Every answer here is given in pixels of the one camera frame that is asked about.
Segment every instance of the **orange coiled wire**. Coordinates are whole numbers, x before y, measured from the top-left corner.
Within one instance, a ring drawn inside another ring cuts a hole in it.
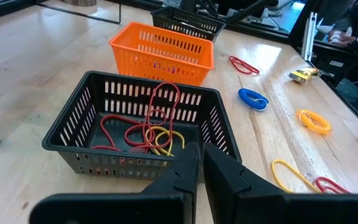
[[[296,115],[300,122],[308,127],[310,130],[320,133],[320,134],[328,134],[331,132],[332,127],[330,123],[325,120],[321,115],[310,111],[310,110],[298,110]]]

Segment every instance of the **black plastic basket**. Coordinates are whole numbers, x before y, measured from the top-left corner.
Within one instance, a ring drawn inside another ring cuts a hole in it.
[[[215,42],[218,34],[226,26],[223,22],[170,6],[151,12],[151,15],[153,16],[153,25],[155,27],[180,32],[212,42]]]
[[[128,152],[132,146],[126,144],[124,132],[131,124],[119,120],[104,124],[122,152],[91,147],[109,145],[100,127],[103,116],[120,114],[143,121],[153,89],[159,83],[143,78],[87,72],[48,131],[42,147],[57,151],[79,174],[140,179],[158,177],[175,157],[159,156],[152,152]],[[241,162],[219,92],[209,88],[177,86],[181,96],[173,115],[173,130],[182,133],[186,144],[196,142],[201,150],[203,142],[211,142]],[[174,95],[176,91],[172,86],[163,86],[154,98],[153,107],[169,114]],[[161,116],[161,113],[152,114],[151,122],[161,122]],[[143,141],[141,131],[131,134],[129,138],[136,142]],[[179,155],[180,151],[181,141],[174,137],[172,153]]]

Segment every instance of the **plastic basket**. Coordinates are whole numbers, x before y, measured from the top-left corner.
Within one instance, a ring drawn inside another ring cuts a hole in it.
[[[156,27],[212,42],[215,42],[218,34],[226,26],[223,22],[170,6],[151,12],[151,15],[153,16],[153,24]]]
[[[123,75],[199,86],[214,67],[212,42],[141,23],[109,44]]]
[[[120,114],[143,121],[153,89],[160,82],[103,72],[87,72],[66,102],[42,147],[57,151],[78,174],[153,179],[175,159],[128,152],[124,132],[131,124],[113,120],[104,124],[116,147],[122,152],[92,149],[109,142],[99,122],[107,114]],[[174,113],[173,130],[182,133],[185,142],[211,142],[237,161],[241,161],[221,96],[218,91],[195,86],[178,85],[180,103]],[[169,114],[175,96],[172,86],[163,86],[154,98],[154,108]],[[153,114],[152,122],[161,122],[161,114]],[[140,131],[130,135],[133,141],[143,141]],[[173,139],[172,153],[179,155],[181,141]]]

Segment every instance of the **light wood tabletop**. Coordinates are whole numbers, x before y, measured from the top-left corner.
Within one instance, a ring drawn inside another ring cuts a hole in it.
[[[121,25],[40,6],[0,17],[0,223],[26,223],[32,207],[51,194],[140,192],[150,183],[78,175],[56,152],[41,148],[86,71],[117,73],[108,40],[133,18],[152,24],[148,11],[123,6],[122,12]],[[230,55],[260,75],[239,73]],[[203,86],[220,91],[246,167],[275,184],[270,165],[283,159],[310,181],[325,176],[358,193],[358,119],[319,78],[305,85],[288,78],[307,67],[290,46],[224,30],[214,45],[214,60]],[[240,88],[266,96],[267,109],[248,108],[238,97]],[[295,115],[298,109],[324,116],[332,133],[306,129]],[[289,188],[309,192],[289,171],[277,170]],[[198,186],[196,222],[212,223],[204,184]]]

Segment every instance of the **blue cable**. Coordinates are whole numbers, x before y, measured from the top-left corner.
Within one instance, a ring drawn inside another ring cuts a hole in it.
[[[241,88],[239,90],[239,96],[246,105],[258,111],[266,109],[269,103],[269,101],[261,94],[246,88]]]

